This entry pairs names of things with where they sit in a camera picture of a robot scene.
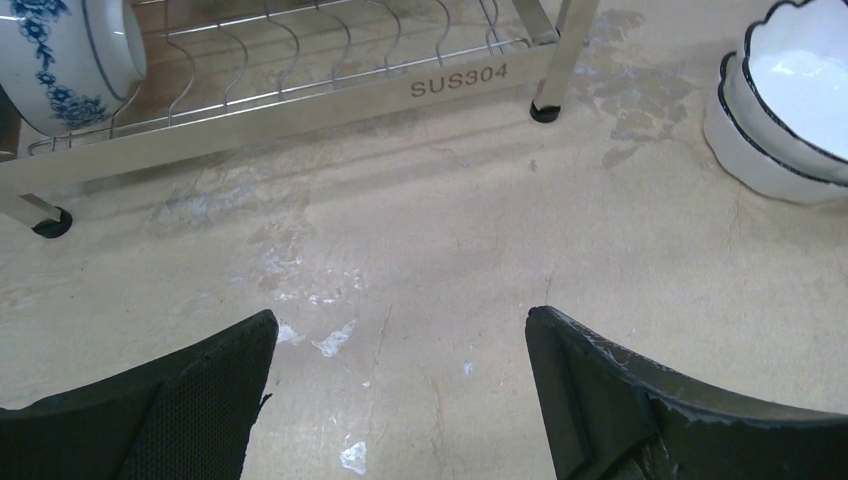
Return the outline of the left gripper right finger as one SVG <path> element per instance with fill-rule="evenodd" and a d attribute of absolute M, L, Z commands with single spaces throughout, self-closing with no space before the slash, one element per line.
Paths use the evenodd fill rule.
<path fill-rule="evenodd" d="M 550 306 L 525 339 L 559 479 L 843 479 L 847 418 L 749 397 Z"/>

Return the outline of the white fluted bowl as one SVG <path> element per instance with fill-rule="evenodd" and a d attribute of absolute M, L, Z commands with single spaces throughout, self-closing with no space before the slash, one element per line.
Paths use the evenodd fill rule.
<path fill-rule="evenodd" d="M 731 101 L 743 130 L 774 157 L 846 182 L 846 2 L 779 1 L 750 24 Z"/>
<path fill-rule="evenodd" d="M 704 138 L 721 167 L 771 199 L 802 205 L 845 199 L 846 184 L 811 176 L 783 163 L 741 128 L 724 93 L 728 69 L 735 64 L 734 51 L 723 56 L 715 93 L 705 107 Z"/>

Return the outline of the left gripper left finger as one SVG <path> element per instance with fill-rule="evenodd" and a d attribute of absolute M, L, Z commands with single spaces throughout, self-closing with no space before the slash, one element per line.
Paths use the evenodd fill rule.
<path fill-rule="evenodd" d="M 2 478 L 240 478 L 278 328 L 263 310 L 122 373 L 2 409 Z"/>

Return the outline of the white blue floral bowl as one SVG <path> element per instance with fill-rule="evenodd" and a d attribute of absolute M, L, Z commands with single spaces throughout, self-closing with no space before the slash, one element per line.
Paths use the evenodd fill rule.
<path fill-rule="evenodd" d="M 1 4 L 1 85 L 45 136 L 109 122 L 146 74 L 141 29 L 127 1 Z"/>

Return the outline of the metal two-tier dish rack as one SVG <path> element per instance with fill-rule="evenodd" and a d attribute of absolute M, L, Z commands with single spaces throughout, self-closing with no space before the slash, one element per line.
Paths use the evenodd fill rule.
<path fill-rule="evenodd" d="M 37 132 L 1 100 L 1 212 L 55 239 L 45 193 L 529 82 L 555 121 L 594 1 L 134 1 L 148 74 L 97 125 Z"/>

